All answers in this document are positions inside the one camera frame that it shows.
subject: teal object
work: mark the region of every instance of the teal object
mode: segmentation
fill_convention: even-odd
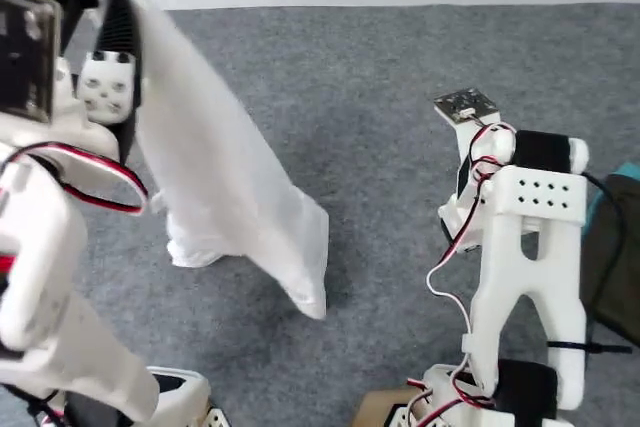
[[[636,164],[632,164],[631,162],[625,162],[614,172],[616,175],[624,175],[625,177],[630,177],[632,179],[640,181],[640,166]],[[589,205],[589,210],[587,211],[587,222],[582,229],[582,235],[586,234],[591,226],[591,221],[593,220],[593,216],[596,212],[596,207],[598,206],[598,202],[602,200],[602,192],[598,192]]]

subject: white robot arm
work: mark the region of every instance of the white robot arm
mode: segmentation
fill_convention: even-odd
[[[482,260],[464,360],[426,372],[419,398],[427,400],[428,414],[411,425],[566,427],[556,411],[576,409],[584,391],[579,278],[587,146],[562,135],[516,131],[475,89],[440,97],[435,108],[456,131],[461,166],[456,192],[438,210],[451,245],[432,273],[456,251],[479,245]],[[521,248],[529,232],[539,236],[534,258]],[[428,285],[436,295],[455,297],[435,290],[431,273]],[[500,333],[523,295],[542,320],[548,366],[498,360]]]
[[[145,367],[73,289],[87,232],[67,194],[134,215],[147,198],[123,165],[140,99],[125,1],[108,0],[104,48],[73,82],[58,54],[95,0],[0,0],[0,383],[56,427],[224,427],[202,376]],[[113,43],[113,19],[132,29],[128,42]],[[114,179],[142,203],[77,187]]]

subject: dark green object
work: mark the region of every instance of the dark green object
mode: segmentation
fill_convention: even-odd
[[[590,315],[640,346],[640,182],[613,174],[605,185],[621,207],[624,242],[609,269],[621,225],[611,202],[602,199],[583,239],[580,295]]]

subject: plastic bag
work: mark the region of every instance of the plastic bag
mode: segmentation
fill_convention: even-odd
[[[168,209],[175,265],[246,255],[297,307],[326,314],[328,215],[290,181],[238,98],[148,0],[133,0],[143,40],[137,139]]]

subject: gray carpet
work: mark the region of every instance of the gray carpet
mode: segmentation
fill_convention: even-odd
[[[161,218],[83,208],[80,289],[150,364],[195,369],[236,427],[339,427],[369,390],[460,360],[463,323],[424,288],[456,171],[431,99],[477,86],[517,127],[588,141],[591,171],[640,160],[640,6],[287,8],[179,12],[295,183],[331,216],[329,314],[299,314],[242,259],[171,267]],[[130,164],[150,182],[140,154]],[[439,285],[468,300],[479,254]],[[603,341],[617,341],[604,329]],[[542,359],[521,302],[505,355]],[[640,355],[594,357],[578,426],[640,424]],[[31,425],[0,398],[0,425]]]

